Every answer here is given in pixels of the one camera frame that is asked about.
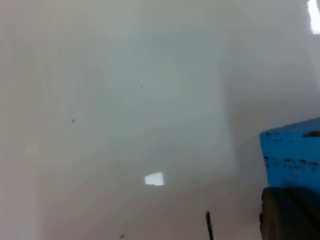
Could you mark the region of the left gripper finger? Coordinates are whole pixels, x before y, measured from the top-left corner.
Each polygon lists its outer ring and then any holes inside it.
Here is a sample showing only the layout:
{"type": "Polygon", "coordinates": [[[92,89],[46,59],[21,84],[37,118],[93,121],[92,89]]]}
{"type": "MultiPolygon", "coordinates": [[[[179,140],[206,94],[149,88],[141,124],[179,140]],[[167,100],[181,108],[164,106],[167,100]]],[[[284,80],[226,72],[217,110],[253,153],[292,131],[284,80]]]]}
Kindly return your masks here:
{"type": "Polygon", "coordinates": [[[266,187],[259,215],[263,240],[318,240],[320,195],[301,187],[266,187]]]}

